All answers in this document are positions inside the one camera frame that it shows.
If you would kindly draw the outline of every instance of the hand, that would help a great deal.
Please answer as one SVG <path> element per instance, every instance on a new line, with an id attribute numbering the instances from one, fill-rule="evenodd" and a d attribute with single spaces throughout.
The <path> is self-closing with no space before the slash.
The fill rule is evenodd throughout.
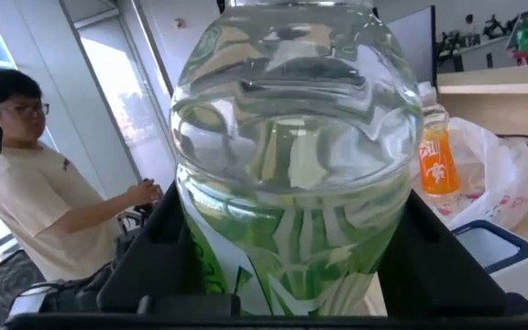
<path id="1" fill-rule="evenodd" d="M 129 187 L 124 196 L 130 206 L 143 205 L 161 199 L 162 189 L 158 184 L 154 183 L 154 180 L 147 180 Z"/>

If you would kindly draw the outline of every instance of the white plastic bag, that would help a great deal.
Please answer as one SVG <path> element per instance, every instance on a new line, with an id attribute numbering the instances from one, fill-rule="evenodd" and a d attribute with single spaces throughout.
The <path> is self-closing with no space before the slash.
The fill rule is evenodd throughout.
<path id="1" fill-rule="evenodd" d="M 418 159 L 412 162 L 412 187 L 449 227 L 485 219 L 511 229 L 528 212 L 528 146 L 496 137 L 460 118 L 449 122 L 450 145 L 462 182 L 453 198 L 431 198 L 421 186 Z"/>

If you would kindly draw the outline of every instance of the black chair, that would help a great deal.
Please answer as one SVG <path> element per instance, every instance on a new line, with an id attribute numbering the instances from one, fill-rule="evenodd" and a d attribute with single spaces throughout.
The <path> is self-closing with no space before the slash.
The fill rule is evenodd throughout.
<path id="1" fill-rule="evenodd" d="M 38 267 L 22 249 L 0 262 L 0 324 L 18 294 L 34 283 L 45 281 Z"/>

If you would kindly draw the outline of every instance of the white wall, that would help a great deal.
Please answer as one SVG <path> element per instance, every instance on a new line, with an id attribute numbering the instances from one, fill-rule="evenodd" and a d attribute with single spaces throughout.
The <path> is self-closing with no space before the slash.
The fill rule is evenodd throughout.
<path id="1" fill-rule="evenodd" d="M 219 17 L 215 0 L 139 0 L 173 86 L 205 29 Z M 177 29 L 181 18 L 185 27 Z"/>
<path id="2" fill-rule="evenodd" d="M 466 16 L 469 14 L 474 15 L 477 29 L 481 33 L 493 14 L 505 24 L 528 10 L 528 0 L 374 0 L 380 19 L 385 22 L 431 5 L 435 5 L 438 35 L 454 29 L 465 29 Z"/>
<path id="3" fill-rule="evenodd" d="M 0 33 L 50 103 L 47 126 L 58 150 L 104 197 L 135 184 L 137 172 L 60 2 L 0 0 Z"/>

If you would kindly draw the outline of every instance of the black holder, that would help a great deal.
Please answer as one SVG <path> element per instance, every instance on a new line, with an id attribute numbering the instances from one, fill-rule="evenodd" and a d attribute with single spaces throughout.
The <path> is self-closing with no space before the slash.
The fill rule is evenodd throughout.
<path id="1" fill-rule="evenodd" d="M 159 299 L 205 292 L 200 267 L 179 195 L 171 186 L 99 292 L 98 305 L 104 312 L 134 313 L 147 295 Z M 414 192 L 378 273 L 389 316 L 504 312 L 502 289 Z"/>
<path id="2" fill-rule="evenodd" d="M 189 294 L 182 296 L 146 296 L 139 302 L 137 314 L 169 321 L 205 319 L 240 315 L 240 300 L 235 294 Z"/>

